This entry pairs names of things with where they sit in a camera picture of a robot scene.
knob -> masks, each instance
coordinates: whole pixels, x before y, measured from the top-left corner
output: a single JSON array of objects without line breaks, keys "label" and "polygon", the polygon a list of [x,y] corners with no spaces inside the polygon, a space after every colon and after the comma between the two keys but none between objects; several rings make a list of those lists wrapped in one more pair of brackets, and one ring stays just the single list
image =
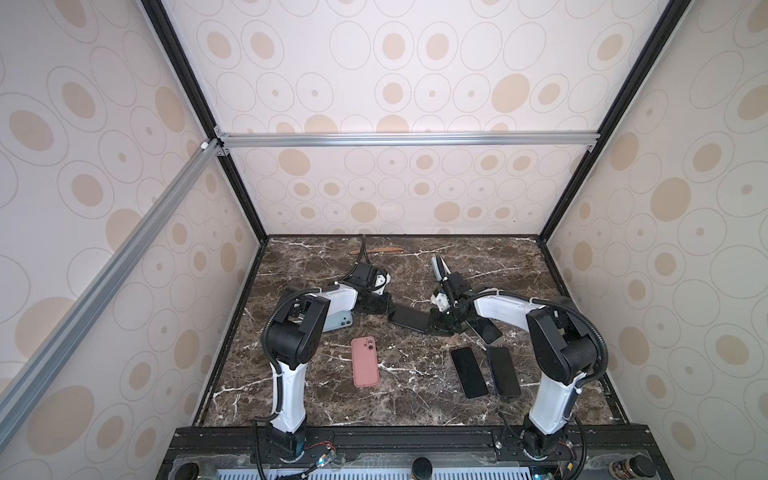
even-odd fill
[{"label": "knob", "polygon": [[411,465],[411,478],[430,480],[432,478],[432,463],[424,457],[418,457]]},{"label": "knob", "polygon": [[197,463],[185,463],[176,471],[174,480],[197,480],[200,476],[200,467]]}]

wooden stick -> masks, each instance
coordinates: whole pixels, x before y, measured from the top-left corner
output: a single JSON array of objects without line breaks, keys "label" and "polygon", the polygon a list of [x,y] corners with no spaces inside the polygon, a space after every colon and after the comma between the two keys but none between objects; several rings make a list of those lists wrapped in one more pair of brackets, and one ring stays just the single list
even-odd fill
[{"label": "wooden stick", "polygon": [[[377,248],[368,248],[366,251],[368,253],[387,253],[387,252],[402,252],[405,249],[401,247],[377,247]],[[360,250],[355,250],[354,252],[349,252],[349,255],[357,255],[360,253]]]}]

aluminum extrusion bar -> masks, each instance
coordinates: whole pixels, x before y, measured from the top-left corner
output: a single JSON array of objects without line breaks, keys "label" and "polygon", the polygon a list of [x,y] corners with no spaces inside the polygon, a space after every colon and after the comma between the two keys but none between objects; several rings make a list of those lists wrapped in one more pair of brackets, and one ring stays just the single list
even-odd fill
[{"label": "aluminum extrusion bar", "polygon": [[434,145],[594,145],[596,131],[432,132],[403,134],[222,134],[226,148]]},{"label": "aluminum extrusion bar", "polygon": [[205,167],[216,158],[219,149],[215,139],[208,140],[206,148],[198,150],[187,162],[122,247],[101,269],[88,290],[80,295],[43,347],[19,373],[0,401],[0,452],[11,441],[61,368],[78,348],[80,341],[104,312],[157,235],[165,228]]}]

wallpaper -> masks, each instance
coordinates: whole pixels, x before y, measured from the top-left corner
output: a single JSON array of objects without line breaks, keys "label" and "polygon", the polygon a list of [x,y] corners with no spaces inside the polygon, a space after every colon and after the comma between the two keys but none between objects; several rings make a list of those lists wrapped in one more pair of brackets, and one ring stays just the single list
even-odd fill
[{"label": "wallpaper", "polygon": [[128,0],[0,5],[0,392],[198,149]]},{"label": "wallpaper", "polygon": [[236,148],[267,233],[541,231],[584,145]]},{"label": "wallpaper", "polygon": [[677,480],[768,472],[768,1],[698,2],[550,242]]},{"label": "wallpaper", "polygon": [[166,0],[222,130],[587,130],[666,0]]},{"label": "wallpaper", "polygon": [[257,248],[212,163],[0,454],[1,480],[155,478]]}]

black metal base plate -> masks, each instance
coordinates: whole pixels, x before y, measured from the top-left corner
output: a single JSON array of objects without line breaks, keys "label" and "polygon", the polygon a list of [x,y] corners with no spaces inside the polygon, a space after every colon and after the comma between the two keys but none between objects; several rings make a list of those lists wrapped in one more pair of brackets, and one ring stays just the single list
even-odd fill
[{"label": "black metal base plate", "polygon": [[[516,435],[520,426],[512,426]],[[645,425],[587,425],[584,427],[589,452],[647,451],[657,466],[662,480],[673,480],[672,474],[661,456],[654,437]],[[568,460],[568,447],[559,445],[550,458],[544,461],[531,460],[521,446],[502,435],[501,426],[400,426],[400,427],[309,427],[306,430],[306,444],[331,440],[340,455],[347,461],[365,453],[463,453],[485,455],[500,462],[518,462],[521,466],[535,467],[540,472],[554,472],[558,460]],[[575,426],[565,429],[566,439],[581,447],[581,437]],[[323,449],[308,451],[298,462],[286,464],[276,449],[266,441],[266,429],[259,427],[259,447],[262,462],[273,468],[307,468],[312,465]],[[252,454],[254,446],[253,427],[224,427],[177,429],[168,448],[158,479],[167,477],[178,456],[194,455],[242,455]]]}]

